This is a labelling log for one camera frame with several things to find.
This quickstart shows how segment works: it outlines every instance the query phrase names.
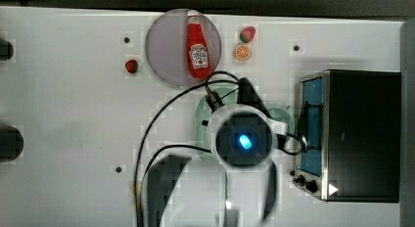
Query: oven window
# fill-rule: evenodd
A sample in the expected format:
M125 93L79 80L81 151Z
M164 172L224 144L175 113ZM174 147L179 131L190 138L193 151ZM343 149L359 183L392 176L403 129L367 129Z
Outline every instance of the oven window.
M321 134L323 116L323 79L303 83L303 119L301 133L307 141L307 151L301 153L300 169L321 176Z

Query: round plate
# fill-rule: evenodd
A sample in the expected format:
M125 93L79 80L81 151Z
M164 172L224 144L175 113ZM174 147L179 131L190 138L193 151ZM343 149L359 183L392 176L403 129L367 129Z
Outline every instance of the round plate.
M150 27L146 37L146 57L153 72L165 82L176 86L193 86L203 81L194 78L187 67L187 9L167 12ZM214 24L200 14L207 42L211 69L220 59L221 43Z

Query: heinz ketchup bottle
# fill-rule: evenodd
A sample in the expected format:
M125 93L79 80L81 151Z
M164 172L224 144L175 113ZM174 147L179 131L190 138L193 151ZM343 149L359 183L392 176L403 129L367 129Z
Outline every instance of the heinz ketchup bottle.
M195 10L187 12L187 65L195 78L204 79L211 73L210 56L204 38L199 14Z

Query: black cable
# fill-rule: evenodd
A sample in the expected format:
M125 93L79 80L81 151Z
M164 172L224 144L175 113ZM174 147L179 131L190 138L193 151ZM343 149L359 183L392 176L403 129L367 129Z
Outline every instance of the black cable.
M156 153L153 155L152 159L150 159L149 163L147 164L146 171L144 171L144 176L146 176L147 172L150 170L150 167L153 164L153 161L155 161L155 159L157 158L157 156L161 152L163 152L167 149L178 148L178 147L179 148L193 149L193 150L201 151L201 152L205 152L205 153L211 153L210 150L207 150L207 149L204 149L204 148L201 148L201 147L197 147L197 146L185 145L185 144L183 144L183 145L175 144L175 145L167 145L167 146L161 147L158 151L156 151Z
M217 71L210 74L210 76L207 78L206 82L208 82L214 75L217 75L217 74L226 74L226 75L232 77L233 79L235 79L237 81L239 80L239 78L233 73L230 73L228 71L223 71L223 70L217 70Z
M232 90L232 91L230 91L230 92L228 92L228 93L226 93L223 97L221 97L220 99L224 99L225 97L227 97L227 96L229 96L229 95L231 95L233 92L235 92L236 90L238 90L239 88L235 88L234 90Z
M156 119L161 115L161 113L170 105L172 104L174 101L176 101L177 99L179 99L180 97L182 97L183 95L194 91L198 88L204 87L204 86L208 86L211 84L215 84L215 83L233 83L238 85L238 82L235 81L231 81L231 80L214 80L211 82L203 82L200 83L198 85L195 85L193 87L190 87L186 90L184 90L183 92L181 92L180 94L176 95L174 98L172 98L170 101L168 101L167 103L164 104L164 106L162 106L162 108L156 113L156 115L153 117L152 121L149 123L149 125L146 128L146 131L144 132L143 138L141 139L141 144L140 144L140 148L138 150L137 153L137 160L136 160L136 166L135 166L135 171L134 171L134 197L135 197L135 204L136 204L136 221L137 221L137 226L142 227L143 226L143 218L142 215L142 209L141 209L141 202L139 200L139 197L137 196L137 180L138 180L138 170L139 170L139 166L140 166L140 158L141 158L141 153L143 152L143 148L144 148L144 143L146 141L146 138L150 132L150 130L153 127L153 124L155 123Z
M290 137L290 138L293 138L293 139L295 139L295 140L297 140L297 141L299 141L299 142L300 142L300 144L301 144L301 149L300 149L299 151L297 151L297 152L289 152L289 151L285 150L284 148L283 148L283 149L278 149L278 150L280 150L280 151L284 152L285 154L287 154L287 155L289 155L289 156L296 156L296 155L298 155L299 153L301 153L301 151L303 151L303 147L305 146L305 144L304 144L304 142L302 141L301 137L298 137L298 136L293 135L293 134L291 134L291 133L287 133L287 134L286 134L286 136L287 136L287 137Z

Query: toaster oven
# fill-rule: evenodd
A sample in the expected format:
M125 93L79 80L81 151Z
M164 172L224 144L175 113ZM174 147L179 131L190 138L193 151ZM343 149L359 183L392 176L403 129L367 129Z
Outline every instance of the toaster oven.
M329 69L298 91L296 186L322 201L397 203L400 73Z

